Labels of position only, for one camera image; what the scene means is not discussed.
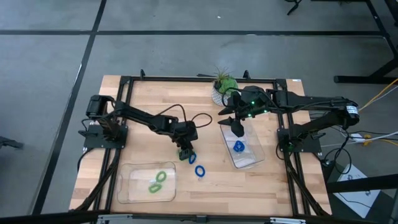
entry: transparent bin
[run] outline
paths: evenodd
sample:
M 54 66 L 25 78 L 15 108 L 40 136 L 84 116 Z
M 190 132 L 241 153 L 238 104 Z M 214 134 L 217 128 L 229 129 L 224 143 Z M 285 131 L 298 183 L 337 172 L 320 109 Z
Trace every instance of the transparent bin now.
M 220 128 L 234 166 L 237 169 L 247 169 L 263 161 L 265 155 L 251 122 L 247 119 L 242 121 L 241 124 L 244 127 L 244 136 L 240 138 L 232 133 L 230 126 L 220 125 Z M 241 141 L 244 144 L 244 150 L 242 152 L 236 152 L 234 150 L 236 141 Z
M 156 181 L 159 172 L 164 171 L 166 178 Z M 162 187 L 155 193 L 149 187 L 160 184 Z M 120 203 L 169 202 L 176 193 L 177 176 L 173 162 L 155 164 L 124 164 L 118 175 L 118 201 Z

